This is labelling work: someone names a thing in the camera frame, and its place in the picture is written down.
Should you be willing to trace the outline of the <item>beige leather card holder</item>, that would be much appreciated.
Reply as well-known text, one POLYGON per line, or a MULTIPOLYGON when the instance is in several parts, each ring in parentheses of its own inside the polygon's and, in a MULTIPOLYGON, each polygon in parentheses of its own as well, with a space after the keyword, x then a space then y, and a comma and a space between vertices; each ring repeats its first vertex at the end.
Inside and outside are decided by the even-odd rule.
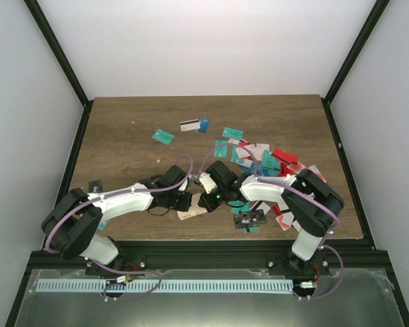
POLYGON ((191 205, 189 209, 186 212, 182 212, 182 211, 177 212, 180 220, 185 220, 191 217, 195 217, 195 216, 207 213, 207 210, 205 208, 200 207, 198 205, 200 197, 201 197, 200 193, 193 194, 191 198, 191 205))

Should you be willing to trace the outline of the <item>black card front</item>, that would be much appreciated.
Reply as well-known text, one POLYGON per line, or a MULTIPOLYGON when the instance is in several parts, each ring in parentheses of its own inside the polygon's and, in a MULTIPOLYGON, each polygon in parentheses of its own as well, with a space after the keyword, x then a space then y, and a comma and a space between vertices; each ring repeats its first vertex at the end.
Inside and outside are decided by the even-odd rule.
POLYGON ((95 180, 88 183, 89 193, 101 193, 103 191, 103 181, 95 180))

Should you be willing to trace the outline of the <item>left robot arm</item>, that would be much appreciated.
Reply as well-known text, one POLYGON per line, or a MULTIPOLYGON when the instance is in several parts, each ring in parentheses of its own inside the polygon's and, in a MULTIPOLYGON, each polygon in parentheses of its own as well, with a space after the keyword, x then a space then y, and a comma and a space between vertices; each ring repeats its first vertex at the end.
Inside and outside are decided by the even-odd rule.
POLYGON ((104 193, 86 193, 81 188, 69 191, 43 221, 47 236, 45 250, 64 260, 88 258, 101 264, 110 275, 125 268, 125 257, 116 243, 97 233, 98 227, 114 218, 153 208, 187 211, 191 205, 189 172, 173 165, 163 175, 156 175, 130 187, 104 193))

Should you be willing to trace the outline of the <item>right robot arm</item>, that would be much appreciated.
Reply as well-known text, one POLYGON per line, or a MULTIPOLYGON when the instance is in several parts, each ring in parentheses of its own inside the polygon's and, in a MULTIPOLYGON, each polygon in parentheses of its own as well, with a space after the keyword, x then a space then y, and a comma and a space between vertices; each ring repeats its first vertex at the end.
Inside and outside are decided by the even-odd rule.
POLYGON ((204 188, 199 205, 212 212, 223 202, 273 202, 288 210, 300 225, 289 256, 289 268, 302 275, 313 266, 313 256, 325 237, 339 224, 343 199, 315 172, 304 168, 284 177, 237 175, 221 161, 197 175, 204 188))

